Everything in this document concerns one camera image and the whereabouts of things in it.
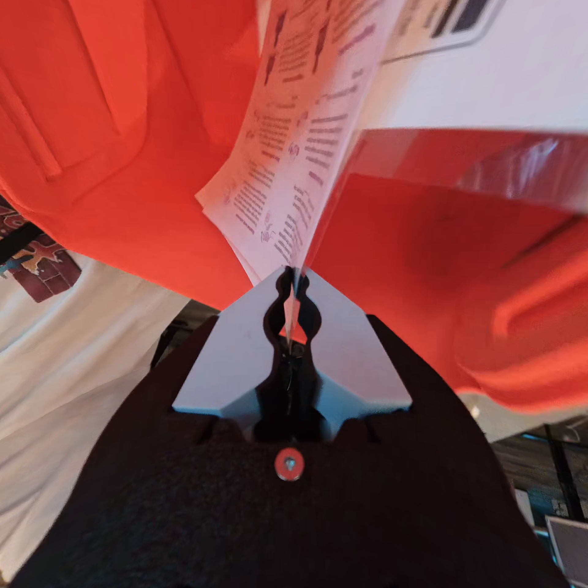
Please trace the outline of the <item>purple-printed paper sheets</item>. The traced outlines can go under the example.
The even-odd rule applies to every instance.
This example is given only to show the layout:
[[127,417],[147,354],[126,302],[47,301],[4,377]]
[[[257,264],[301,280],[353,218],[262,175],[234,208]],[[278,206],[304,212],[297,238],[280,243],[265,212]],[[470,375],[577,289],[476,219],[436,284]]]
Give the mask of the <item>purple-printed paper sheets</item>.
[[196,194],[256,286],[300,270],[405,1],[266,1],[234,148]]

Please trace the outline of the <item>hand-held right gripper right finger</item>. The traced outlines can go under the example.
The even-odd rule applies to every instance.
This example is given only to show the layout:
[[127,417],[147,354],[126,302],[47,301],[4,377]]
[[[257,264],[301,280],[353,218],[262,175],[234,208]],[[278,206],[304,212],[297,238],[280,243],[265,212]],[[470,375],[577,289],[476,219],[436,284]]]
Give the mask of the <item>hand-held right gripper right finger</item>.
[[349,419],[408,410],[412,398],[367,314],[311,269],[297,291],[298,324],[315,373],[312,407],[322,431]]

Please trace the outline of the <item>orange fabric bin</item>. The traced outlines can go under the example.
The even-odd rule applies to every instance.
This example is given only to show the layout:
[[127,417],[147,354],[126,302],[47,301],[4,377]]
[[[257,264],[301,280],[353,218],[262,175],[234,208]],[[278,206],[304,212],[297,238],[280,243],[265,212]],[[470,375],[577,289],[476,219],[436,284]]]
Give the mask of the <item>orange fabric bin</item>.
[[[77,253],[229,306],[249,278],[196,194],[238,138],[265,2],[1,1],[1,194]],[[327,204],[377,130],[359,128],[363,109]],[[525,413],[587,405],[587,331],[540,340],[533,326],[506,347],[539,286],[495,308],[482,348],[412,348],[458,393]]]

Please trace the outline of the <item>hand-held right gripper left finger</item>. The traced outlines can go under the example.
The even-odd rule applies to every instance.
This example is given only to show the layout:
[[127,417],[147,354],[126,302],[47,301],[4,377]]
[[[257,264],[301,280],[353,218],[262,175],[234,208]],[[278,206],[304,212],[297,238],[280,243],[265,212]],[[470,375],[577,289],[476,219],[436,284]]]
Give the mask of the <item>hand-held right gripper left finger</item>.
[[172,408],[178,413],[231,420],[260,420],[256,389],[272,373],[273,333],[266,315],[275,303],[283,311],[292,269],[282,266],[217,316]]

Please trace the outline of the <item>clear plastic document sleeve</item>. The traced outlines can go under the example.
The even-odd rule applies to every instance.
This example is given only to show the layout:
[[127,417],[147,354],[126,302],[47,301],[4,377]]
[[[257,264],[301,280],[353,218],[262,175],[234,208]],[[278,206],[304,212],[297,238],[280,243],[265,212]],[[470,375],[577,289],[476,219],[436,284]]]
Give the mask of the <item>clear plastic document sleeve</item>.
[[363,131],[305,264],[423,355],[482,348],[536,283],[506,347],[584,333],[567,324],[587,303],[587,136]]

